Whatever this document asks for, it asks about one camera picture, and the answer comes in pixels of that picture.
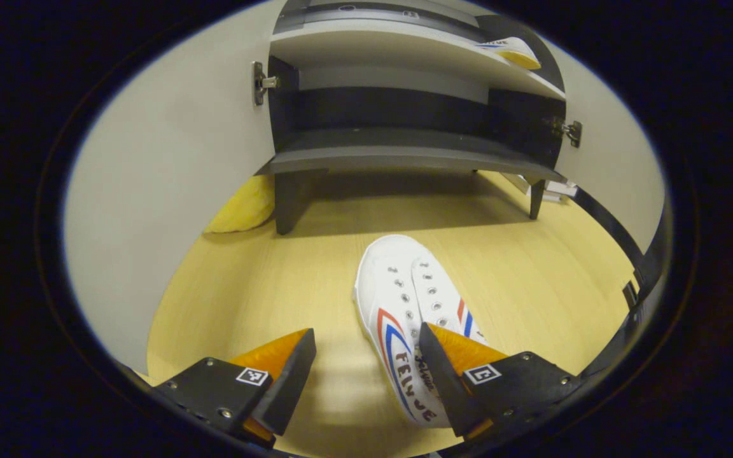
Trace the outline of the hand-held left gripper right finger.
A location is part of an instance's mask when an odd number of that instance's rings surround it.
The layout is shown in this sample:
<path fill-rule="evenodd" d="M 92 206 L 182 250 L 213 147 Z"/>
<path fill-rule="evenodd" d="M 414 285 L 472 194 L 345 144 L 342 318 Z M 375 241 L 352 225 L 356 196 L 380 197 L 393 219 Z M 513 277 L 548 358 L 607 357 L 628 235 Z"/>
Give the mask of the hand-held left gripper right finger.
<path fill-rule="evenodd" d="M 467 443 L 527 434 L 583 384 L 533 352 L 507 356 L 435 324 L 422 325 L 420 350 L 454 434 Z"/>

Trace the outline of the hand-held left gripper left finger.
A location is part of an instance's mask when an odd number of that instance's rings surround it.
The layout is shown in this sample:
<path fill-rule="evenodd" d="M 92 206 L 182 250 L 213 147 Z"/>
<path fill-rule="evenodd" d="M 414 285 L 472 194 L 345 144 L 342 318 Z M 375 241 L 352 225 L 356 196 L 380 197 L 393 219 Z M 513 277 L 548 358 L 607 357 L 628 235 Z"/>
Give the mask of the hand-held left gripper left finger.
<path fill-rule="evenodd" d="M 154 391 L 236 440 L 273 446 L 285 434 L 316 357 L 303 328 L 226 361 L 203 357 Z"/>

